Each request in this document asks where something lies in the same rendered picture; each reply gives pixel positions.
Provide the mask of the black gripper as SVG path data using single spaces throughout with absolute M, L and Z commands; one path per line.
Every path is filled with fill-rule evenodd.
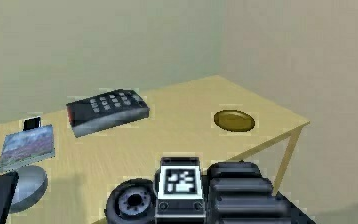
M 107 224 L 154 224 L 153 182 L 136 178 L 121 183 L 109 195 L 104 213 Z

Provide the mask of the light wooden table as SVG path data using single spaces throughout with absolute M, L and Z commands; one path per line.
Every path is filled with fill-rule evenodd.
M 282 140 L 288 142 L 275 181 L 280 183 L 307 118 L 221 76 L 143 93 L 148 118 L 76 137 L 67 107 L 42 115 L 52 125 L 55 156 L 40 162 L 49 186 L 32 208 L 7 224 L 99 224 L 110 192 L 121 182 L 150 179 L 163 156 L 197 156 L 207 168 L 217 161 L 244 160 Z M 221 110 L 252 116 L 255 127 L 230 132 L 213 120 Z

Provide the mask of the black remote control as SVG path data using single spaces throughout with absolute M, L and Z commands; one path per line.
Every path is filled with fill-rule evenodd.
M 149 117 L 150 108 L 134 90 L 116 89 L 68 103 L 67 114 L 76 137 Z

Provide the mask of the grey round lamp base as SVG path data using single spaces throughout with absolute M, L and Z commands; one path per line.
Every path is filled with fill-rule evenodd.
M 34 206 L 48 187 L 46 171 L 35 165 L 19 168 L 18 183 L 11 202 L 10 213 L 19 213 Z

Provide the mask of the blue picture book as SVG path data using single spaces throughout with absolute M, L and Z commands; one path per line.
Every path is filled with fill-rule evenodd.
M 0 173 L 19 169 L 55 156 L 53 126 L 9 134 L 0 155 Z

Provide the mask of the small black phone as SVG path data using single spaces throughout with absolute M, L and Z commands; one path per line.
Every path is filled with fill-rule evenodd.
M 27 118 L 23 121 L 23 130 L 24 131 L 36 129 L 36 128 L 39 128 L 40 126 L 41 126 L 41 117 L 40 116 Z

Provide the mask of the brown round dish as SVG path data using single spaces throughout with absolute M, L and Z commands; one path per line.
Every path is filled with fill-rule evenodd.
M 254 118 L 239 110 L 218 111 L 213 120 L 219 128 L 230 132 L 248 132 L 255 127 Z

